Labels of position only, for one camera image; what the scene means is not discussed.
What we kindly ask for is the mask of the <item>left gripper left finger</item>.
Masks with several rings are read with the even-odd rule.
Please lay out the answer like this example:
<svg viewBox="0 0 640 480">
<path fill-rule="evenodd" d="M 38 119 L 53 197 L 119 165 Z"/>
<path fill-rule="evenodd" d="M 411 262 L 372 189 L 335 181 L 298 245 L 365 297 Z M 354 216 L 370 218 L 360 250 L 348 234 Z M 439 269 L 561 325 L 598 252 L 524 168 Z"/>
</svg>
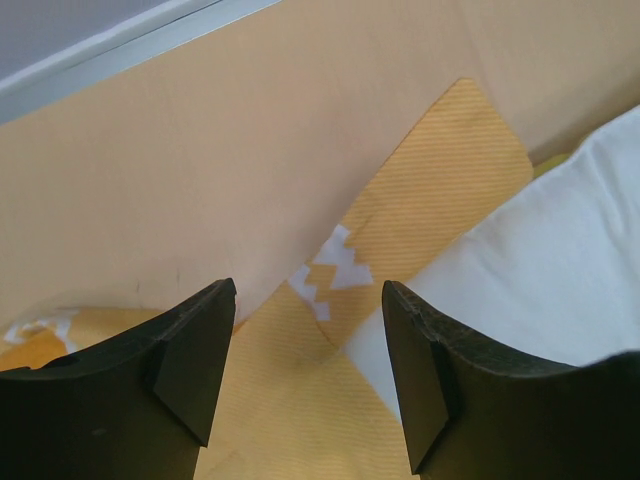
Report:
<svg viewBox="0 0 640 480">
<path fill-rule="evenodd" d="M 206 447 L 233 332 L 218 280 L 91 347 L 1 375 L 5 479 L 190 479 Z"/>
</svg>

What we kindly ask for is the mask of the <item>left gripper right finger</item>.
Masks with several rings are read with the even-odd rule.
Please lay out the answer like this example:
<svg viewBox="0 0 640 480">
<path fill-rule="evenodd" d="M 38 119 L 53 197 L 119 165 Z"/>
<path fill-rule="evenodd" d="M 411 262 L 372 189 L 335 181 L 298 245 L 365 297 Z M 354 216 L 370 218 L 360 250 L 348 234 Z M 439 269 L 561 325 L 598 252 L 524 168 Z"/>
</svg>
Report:
<svg viewBox="0 0 640 480">
<path fill-rule="evenodd" d="M 635 479 L 639 355 L 584 367 L 518 351 L 388 281 L 382 311 L 411 472 Z"/>
</svg>

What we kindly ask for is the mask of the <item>orange patterned pillowcase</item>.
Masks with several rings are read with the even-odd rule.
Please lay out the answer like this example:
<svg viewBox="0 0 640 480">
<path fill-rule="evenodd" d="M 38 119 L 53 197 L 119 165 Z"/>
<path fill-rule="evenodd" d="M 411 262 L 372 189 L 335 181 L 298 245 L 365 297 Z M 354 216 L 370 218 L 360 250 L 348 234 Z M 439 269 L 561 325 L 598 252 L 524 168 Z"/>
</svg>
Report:
<svg viewBox="0 0 640 480">
<path fill-rule="evenodd" d="M 75 147 L 1 177 L 1 375 L 38 369 L 218 280 L 235 317 L 190 479 L 405 479 L 402 431 L 346 352 L 408 281 L 532 177 L 524 146 L 456 81 L 353 199 L 317 167 L 133 160 Z"/>
</svg>

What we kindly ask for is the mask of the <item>white pillow yellow edge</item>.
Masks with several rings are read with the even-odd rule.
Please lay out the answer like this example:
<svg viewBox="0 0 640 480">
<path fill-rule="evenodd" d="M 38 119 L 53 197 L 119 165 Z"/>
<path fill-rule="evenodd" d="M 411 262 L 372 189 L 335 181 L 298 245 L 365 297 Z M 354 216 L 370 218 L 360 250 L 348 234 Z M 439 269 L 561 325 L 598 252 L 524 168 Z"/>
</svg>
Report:
<svg viewBox="0 0 640 480">
<path fill-rule="evenodd" d="M 409 288 L 517 350 L 582 366 L 639 346 L 639 112 L 590 134 Z"/>
</svg>

